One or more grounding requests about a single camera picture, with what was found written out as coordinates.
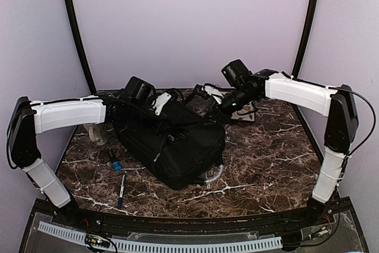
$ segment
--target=marble surface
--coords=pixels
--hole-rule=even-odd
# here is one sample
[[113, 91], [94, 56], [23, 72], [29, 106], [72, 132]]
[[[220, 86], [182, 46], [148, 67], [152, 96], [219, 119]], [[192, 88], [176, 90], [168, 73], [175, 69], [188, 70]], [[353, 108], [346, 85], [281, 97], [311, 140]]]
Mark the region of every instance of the marble surface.
[[[194, 100], [204, 113], [210, 102]], [[190, 185], [174, 191], [158, 181], [118, 142], [112, 125], [109, 141], [97, 146], [80, 126], [57, 172], [83, 209], [148, 217], [233, 217], [305, 207], [320, 163], [293, 111], [284, 102], [256, 104], [256, 122], [225, 125], [225, 170], [209, 186]], [[123, 169], [115, 172], [111, 148]], [[216, 169], [204, 175], [211, 176]], [[127, 174], [123, 207], [117, 209], [122, 175]]]

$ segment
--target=blue cap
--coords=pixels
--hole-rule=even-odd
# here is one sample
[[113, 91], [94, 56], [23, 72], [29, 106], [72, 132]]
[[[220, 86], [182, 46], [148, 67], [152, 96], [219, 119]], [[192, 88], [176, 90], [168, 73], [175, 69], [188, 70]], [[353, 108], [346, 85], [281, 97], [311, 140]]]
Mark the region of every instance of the blue cap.
[[122, 169], [121, 164], [119, 163], [119, 161], [113, 162], [112, 165], [113, 165], [113, 167], [114, 167], [114, 169], [116, 171], [119, 171], [119, 170]]

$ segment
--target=black bag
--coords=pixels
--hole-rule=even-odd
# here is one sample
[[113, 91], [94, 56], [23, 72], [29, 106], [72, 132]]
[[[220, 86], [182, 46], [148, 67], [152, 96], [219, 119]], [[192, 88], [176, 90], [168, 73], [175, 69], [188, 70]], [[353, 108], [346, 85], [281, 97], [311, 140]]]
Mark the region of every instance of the black bag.
[[165, 121], [154, 124], [125, 115], [113, 120], [113, 126], [121, 144], [171, 189], [204, 184], [199, 175], [215, 163], [222, 164], [224, 127], [177, 100], [164, 105], [159, 117]]

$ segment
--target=blue pen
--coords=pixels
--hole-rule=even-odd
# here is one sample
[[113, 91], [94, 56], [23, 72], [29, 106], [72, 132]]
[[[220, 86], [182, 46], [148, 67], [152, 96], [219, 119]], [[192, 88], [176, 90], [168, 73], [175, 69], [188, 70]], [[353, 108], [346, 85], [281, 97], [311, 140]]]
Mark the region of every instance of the blue pen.
[[118, 198], [118, 205], [117, 208], [121, 210], [121, 207], [123, 205], [123, 197], [124, 197], [124, 188], [125, 188], [125, 178], [126, 174], [123, 175], [123, 180], [121, 182], [121, 190], [120, 190], [120, 196]]

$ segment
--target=black vertical post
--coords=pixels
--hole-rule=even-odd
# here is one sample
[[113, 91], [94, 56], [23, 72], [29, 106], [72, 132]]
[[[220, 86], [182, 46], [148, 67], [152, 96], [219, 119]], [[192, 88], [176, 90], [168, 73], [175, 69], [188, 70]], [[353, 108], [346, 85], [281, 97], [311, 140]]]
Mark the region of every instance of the black vertical post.
[[306, 21], [304, 23], [303, 34], [301, 35], [300, 44], [297, 51], [297, 56], [292, 70], [292, 75], [298, 77], [300, 73], [301, 64], [303, 63], [304, 55], [306, 53], [310, 29], [312, 27], [313, 16], [316, 10], [317, 0], [309, 0]]
[[91, 74], [91, 70], [89, 69], [87, 58], [85, 56], [82, 38], [81, 38], [81, 34], [79, 32], [78, 21], [76, 20], [73, 1], [72, 0], [65, 0], [65, 3], [66, 3], [67, 14], [68, 14], [69, 21], [70, 21], [73, 40], [75, 42], [76, 50], [78, 51], [78, 56], [79, 56], [79, 60], [80, 60], [81, 65], [82, 65], [84, 76], [85, 76], [85, 79], [87, 81], [87, 85], [88, 85], [88, 88], [89, 88], [91, 94], [95, 94], [97, 90], [96, 90], [94, 79], [93, 79], [92, 74]]

